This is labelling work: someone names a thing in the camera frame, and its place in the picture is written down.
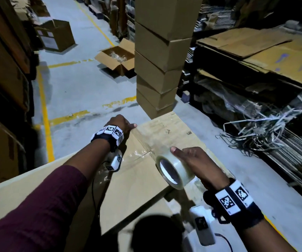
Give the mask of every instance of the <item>box flap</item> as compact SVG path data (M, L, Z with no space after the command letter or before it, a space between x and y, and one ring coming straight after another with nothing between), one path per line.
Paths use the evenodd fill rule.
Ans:
M134 43L133 42L131 42L127 39L123 39L121 41L121 43L119 44L119 46L122 49L126 50L127 52L130 52L130 53L134 54Z
M248 57L277 44L292 41L292 36L272 29L260 30L259 34L220 47L220 50L239 57Z
M222 80L219 80L217 77L213 76L212 74L210 74L209 72L204 71L203 69L198 69L198 73L203 75L203 76L209 77L211 79L222 81Z
M107 54L103 53L102 51L98 53L97 56L95 56L95 59L107 66L109 69L114 70L121 64L114 58L108 56Z
M245 38L251 37L258 34L260 31L251 28L238 28L219 33L208 38L197 40L203 45L212 46L215 48L220 48L228 44L243 40Z
M122 65L125 67L125 69L132 70L134 68L134 58L129 59L122 63Z
M302 84L302 41L273 46L244 62L283 75Z

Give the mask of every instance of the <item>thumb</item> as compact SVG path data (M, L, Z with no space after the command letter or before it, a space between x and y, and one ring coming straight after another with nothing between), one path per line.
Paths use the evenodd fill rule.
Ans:
M186 161L188 158L188 155L185 152L183 152L182 150L178 149L177 147L171 147L170 152L181 160Z

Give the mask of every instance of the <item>box stack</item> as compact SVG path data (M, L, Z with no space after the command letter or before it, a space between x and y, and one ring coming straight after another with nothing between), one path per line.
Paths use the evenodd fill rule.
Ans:
M137 102L151 119L173 109L201 3L135 1Z

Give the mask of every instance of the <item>concrete floor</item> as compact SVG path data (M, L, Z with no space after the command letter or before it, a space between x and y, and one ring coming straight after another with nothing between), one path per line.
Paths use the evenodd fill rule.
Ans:
M52 18L69 21L77 46L62 54L44 50L39 53L42 80L38 77L32 82L35 97L33 121L40 131L37 166L48 162L47 149L51 157L58 159L84 147L94 131L99 130L112 116L122 114L137 124L150 120L135 100L136 77L113 77L105 66L94 60L99 50L111 46L109 41L118 44L107 22L97 20L84 4L79 5L74 0L43 1ZM176 114L245 184L276 229L292 246L302 251L302 196L288 187L261 159L246 157L217 139L215 135L222 131L207 116L182 103L179 98L177 101L174 108ZM45 113L50 122L50 135L43 125ZM213 225L216 232L229 239L234 251L245 251L232 226L216 222ZM207 248L198 243L193 247L194 251L228 251L224 241Z

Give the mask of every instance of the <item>wristband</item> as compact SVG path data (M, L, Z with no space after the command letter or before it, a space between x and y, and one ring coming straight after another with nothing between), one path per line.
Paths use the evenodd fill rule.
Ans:
M115 152L121 142L124 140L122 129L118 126L105 126L97 133L92 135L91 142L95 139L105 139L110 144L110 152Z
M254 199L238 180L215 195L208 192L204 193L204 199L206 202L212 202L220 223L232 223L236 229L247 229L264 219L264 215L254 203Z

